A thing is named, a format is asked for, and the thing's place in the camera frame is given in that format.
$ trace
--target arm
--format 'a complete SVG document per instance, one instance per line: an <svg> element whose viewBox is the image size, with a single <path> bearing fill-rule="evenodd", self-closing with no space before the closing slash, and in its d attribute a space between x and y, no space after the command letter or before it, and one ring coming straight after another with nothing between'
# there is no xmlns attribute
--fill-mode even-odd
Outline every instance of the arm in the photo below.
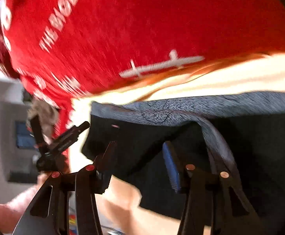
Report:
<svg viewBox="0 0 285 235"><path fill-rule="evenodd" d="M126 234L176 235L180 220L139 207L139 190L114 176L103 195L96 194L98 210Z"/></svg>
<svg viewBox="0 0 285 235"><path fill-rule="evenodd" d="M14 231L19 219L47 178L48 175L46 174L40 175L37 185L22 192L10 202L0 204L0 231L2 233L12 233Z"/></svg>

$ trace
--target window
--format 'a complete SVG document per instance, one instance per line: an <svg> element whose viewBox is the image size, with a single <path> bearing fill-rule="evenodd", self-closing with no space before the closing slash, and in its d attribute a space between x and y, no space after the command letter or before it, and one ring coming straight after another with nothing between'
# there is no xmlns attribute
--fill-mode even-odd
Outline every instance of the window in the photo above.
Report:
<svg viewBox="0 0 285 235"><path fill-rule="evenodd" d="M16 127L16 146L18 148L35 149L35 138L29 130L25 122L15 122Z"/></svg>

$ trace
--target red t-shirt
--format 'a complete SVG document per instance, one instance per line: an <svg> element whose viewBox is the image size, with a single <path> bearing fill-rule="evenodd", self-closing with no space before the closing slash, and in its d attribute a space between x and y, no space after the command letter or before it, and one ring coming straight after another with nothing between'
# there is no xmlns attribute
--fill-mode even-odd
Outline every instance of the red t-shirt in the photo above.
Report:
<svg viewBox="0 0 285 235"><path fill-rule="evenodd" d="M4 35L26 89L63 108L146 74L285 51L279 0L6 0Z"/></svg>

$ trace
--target copper rivet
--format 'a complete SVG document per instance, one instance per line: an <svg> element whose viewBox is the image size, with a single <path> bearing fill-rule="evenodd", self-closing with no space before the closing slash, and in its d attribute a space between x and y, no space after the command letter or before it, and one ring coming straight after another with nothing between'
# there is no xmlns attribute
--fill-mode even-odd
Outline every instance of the copper rivet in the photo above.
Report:
<svg viewBox="0 0 285 235"><path fill-rule="evenodd" d="M222 178L224 178L224 179L227 179L227 178L230 176L230 174L228 174L226 171L222 171L222 172L220 173L220 176L221 176Z"/></svg>
<svg viewBox="0 0 285 235"><path fill-rule="evenodd" d="M55 172L52 173L51 176L55 179L55 178L57 178L59 175L60 175L60 173L59 173L58 171L55 171Z"/></svg>
<svg viewBox="0 0 285 235"><path fill-rule="evenodd" d="M196 167L195 167L195 165L193 165L193 164L187 164L186 165L186 169L187 170L194 170Z"/></svg>
<svg viewBox="0 0 285 235"><path fill-rule="evenodd" d="M86 170L87 170L87 171L92 171L92 170L94 170L94 165L92 165L92 164L87 165L87 166L86 166Z"/></svg>

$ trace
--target colorful object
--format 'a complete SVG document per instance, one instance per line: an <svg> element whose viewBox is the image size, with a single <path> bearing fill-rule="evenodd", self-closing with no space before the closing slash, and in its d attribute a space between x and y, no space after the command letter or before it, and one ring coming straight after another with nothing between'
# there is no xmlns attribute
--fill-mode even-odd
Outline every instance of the colorful object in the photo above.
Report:
<svg viewBox="0 0 285 235"><path fill-rule="evenodd" d="M68 216L68 223L69 223L69 235L76 235L77 234L76 216L75 215L69 215Z"/></svg>

